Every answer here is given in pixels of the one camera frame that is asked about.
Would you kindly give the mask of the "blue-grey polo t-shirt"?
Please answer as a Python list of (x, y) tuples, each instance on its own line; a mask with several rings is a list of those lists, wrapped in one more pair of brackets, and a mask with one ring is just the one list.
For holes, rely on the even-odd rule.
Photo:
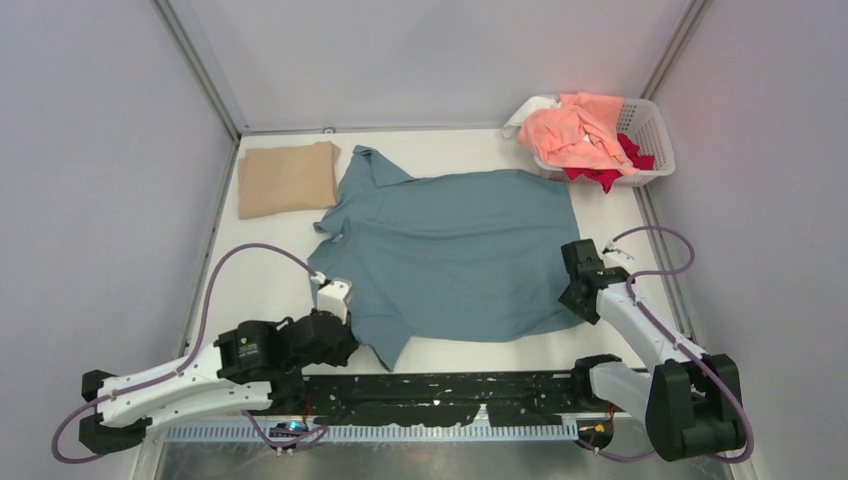
[(357, 146), (310, 265), (349, 280), (355, 337), (394, 370), (415, 337), (509, 342), (577, 326), (561, 248), (567, 187), (520, 169), (415, 178)]

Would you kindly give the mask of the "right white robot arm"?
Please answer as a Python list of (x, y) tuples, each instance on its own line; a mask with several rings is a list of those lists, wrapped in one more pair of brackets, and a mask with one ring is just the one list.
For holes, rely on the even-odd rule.
[(666, 461), (750, 450), (739, 371), (725, 354), (711, 355), (662, 322), (641, 300), (635, 279), (608, 266), (590, 239), (561, 248), (569, 283), (560, 302), (592, 325), (605, 321), (644, 364), (638, 372), (618, 356), (577, 360), (571, 397), (584, 410), (607, 402), (645, 428), (653, 451)]

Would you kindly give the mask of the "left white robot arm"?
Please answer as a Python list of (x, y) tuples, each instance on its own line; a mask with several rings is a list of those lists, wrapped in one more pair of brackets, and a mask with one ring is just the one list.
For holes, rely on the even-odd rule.
[(349, 321), (327, 311), (282, 321), (247, 320), (183, 357), (137, 374), (92, 370), (82, 393), (95, 404), (80, 419), (78, 439), (96, 455), (128, 450), (184, 421), (249, 411), (299, 413), (303, 369), (345, 366), (358, 349)]

